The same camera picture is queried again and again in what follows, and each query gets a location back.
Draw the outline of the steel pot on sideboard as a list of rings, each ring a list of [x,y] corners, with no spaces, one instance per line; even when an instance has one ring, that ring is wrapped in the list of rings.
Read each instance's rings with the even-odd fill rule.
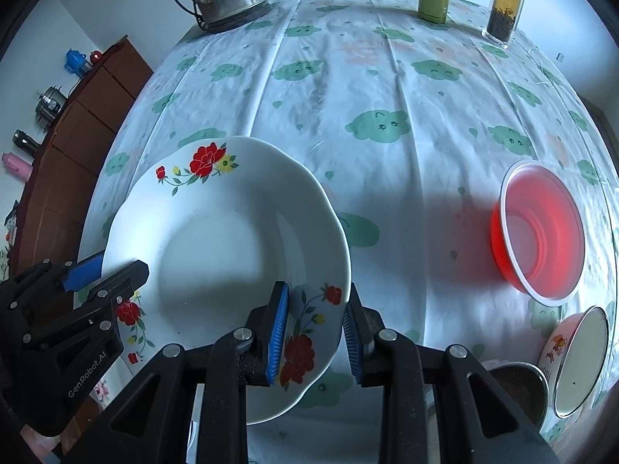
[[[59,116],[67,97],[56,87],[49,87],[39,95],[36,106],[36,121],[41,128],[46,130]]]

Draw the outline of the cloud print tablecloth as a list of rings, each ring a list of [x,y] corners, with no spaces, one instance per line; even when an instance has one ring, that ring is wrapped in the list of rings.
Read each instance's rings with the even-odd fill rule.
[[[485,41],[486,12],[452,0],[277,0],[255,23],[189,32],[124,119],[93,193],[80,253],[104,248],[140,177],[181,200],[240,175],[214,151],[253,136],[321,182],[351,249],[364,304],[429,347],[535,362],[556,325],[589,307],[618,322],[618,176],[577,93],[525,35]],[[575,197],[587,257],[570,303],[548,308],[499,274],[489,214],[508,168],[545,164]]]

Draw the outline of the dark metal bowl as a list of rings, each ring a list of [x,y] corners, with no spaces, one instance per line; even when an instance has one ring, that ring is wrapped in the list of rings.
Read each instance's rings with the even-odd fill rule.
[[[487,360],[482,366],[525,412],[531,423],[541,430],[547,418],[549,385],[544,373],[530,362]]]

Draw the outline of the pink thermos bottle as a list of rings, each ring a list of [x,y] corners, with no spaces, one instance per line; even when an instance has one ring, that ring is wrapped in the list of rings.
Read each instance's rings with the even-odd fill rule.
[[[3,153],[2,164],[9,174],[12,174],[22,182],[28,182],[31,178],[32,165],[14,153]]]

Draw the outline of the red flower white plate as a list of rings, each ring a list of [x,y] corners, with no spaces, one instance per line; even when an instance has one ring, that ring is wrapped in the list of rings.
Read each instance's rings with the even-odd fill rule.
[[[200,140],[151,167],[111,223],[110,275],[144,262],[147,281],[118,308],[123,362],[140,371],[165,345],[214,343],[289,286],[280,363],[252,387],[246,416],[289,411],[336,355],[351,292],[343,227],[319,181],[249,136]]]

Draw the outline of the blue plastic jug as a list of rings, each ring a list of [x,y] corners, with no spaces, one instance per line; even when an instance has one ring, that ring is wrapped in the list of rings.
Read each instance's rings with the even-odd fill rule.
[[[65,53],[64,68],[69,73],[76,74],[79,78],[83,78],[91,69],[92,65],[87,60],[83,53],[80,53],[77,49],[69,49]]]

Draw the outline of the black thermos bottle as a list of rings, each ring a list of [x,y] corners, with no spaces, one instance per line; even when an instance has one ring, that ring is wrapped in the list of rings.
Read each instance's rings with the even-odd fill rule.
[[[40,149],[40,144],[24,131],[16,130],[12,137],[12,141],[18,149],[29,155],[31,158],[37,156]]]

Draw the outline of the small enamel cartoon bowl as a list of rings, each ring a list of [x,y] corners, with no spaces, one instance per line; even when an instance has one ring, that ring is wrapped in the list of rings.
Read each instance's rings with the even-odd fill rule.
[[[538,368],[549,387],[549,407],[560,419],[571,417],[594,390],[605,362],[610,325],[598,306],[573,314],[551,333]]]

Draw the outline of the red small object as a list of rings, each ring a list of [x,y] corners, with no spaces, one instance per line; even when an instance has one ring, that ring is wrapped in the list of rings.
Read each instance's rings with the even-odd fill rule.
[[[91,63],[95,64],[101,60],[102,56],[103,53],[101,53],[100,50],[93,50],[93,52],[90,53],[89,60]]]

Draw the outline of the brown wooden sideboard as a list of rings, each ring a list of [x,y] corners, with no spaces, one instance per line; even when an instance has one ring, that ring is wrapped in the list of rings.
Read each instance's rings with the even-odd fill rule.
[[[113,139],[152,69],[127,37],[110,46],[68,97],[36,153],[17,208],[9,273],[75,258]]]

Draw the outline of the red plastic bowl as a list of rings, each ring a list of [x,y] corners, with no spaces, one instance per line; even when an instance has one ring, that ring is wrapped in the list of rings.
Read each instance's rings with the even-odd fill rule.
[[[513,164],[490,217],[490,246],[504,279],[545,307],[566,304],[585,266],[585,229],[568,188],[534,162]]]

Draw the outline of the pink floral rimmed plate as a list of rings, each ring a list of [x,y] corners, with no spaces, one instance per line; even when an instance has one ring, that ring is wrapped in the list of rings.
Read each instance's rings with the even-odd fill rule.
[[[122,392],[133,376],[142,369],[143,365],[144,360],[142,358],[137,358],[137,362],[132,363],[125,356],[118,358],[111,365],[90,393],[90,397],[96,401],[100,412],[107,408],[113,399]]]

